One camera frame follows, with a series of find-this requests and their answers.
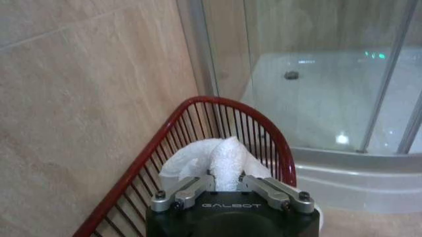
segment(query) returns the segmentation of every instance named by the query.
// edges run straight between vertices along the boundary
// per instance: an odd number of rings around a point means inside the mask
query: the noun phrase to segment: shower enclosure
[[[342,208],[420,211],[422,0],[177,3],[199,91],[271,119],[299,188]]]

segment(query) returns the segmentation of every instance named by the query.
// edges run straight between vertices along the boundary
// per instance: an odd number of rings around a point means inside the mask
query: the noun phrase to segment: floor
[[[324,208],[322,237],[420,237],[422,213],[372,214]]]
[[[388,49],[264,54],[242,101],[280,128],[291,146],[354,152],[374,110]],[[368,152],[395,152],[422,88],[422,48],[402,50]],[[286,80],[298,71],[296,80]],[[412,152],[422,152],[422,135]]]

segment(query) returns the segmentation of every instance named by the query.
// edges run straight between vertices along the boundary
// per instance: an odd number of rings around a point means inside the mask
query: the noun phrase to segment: glass panel
[[[203,6],[217,92],[242,100],[251,72],[243,1],[203,0]]]
[[[370,153],[396,152],[422,90],[422,1],[418,2],[368,143]]]
[[[358,149],[404,4],[398,0],[244,1],[248,96],[291,146]]]

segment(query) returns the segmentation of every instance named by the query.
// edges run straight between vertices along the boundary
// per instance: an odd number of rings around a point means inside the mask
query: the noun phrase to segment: screw
[[[282,202],[282,210],[283,210],[284,212],[288,212],[288,211],[290,211],[290,201]]]
[[[181,211],[183,210],[183,202],[175,201],[172,203],[172,209],[175,209],[176,211]]]
[[[310,201],[311,200],[311,195],[308,192],[299,192],[299,200],[300,201]]]
[[[163,199],[165,198],[165,191],[164,190],[159,190],[156,192],[156,199]]]

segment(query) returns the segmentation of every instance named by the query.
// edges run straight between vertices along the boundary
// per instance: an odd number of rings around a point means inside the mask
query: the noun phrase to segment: glass shower door
[[[291,146],[359,149],[404,5],[244,0],[251,80],[242,99]]]

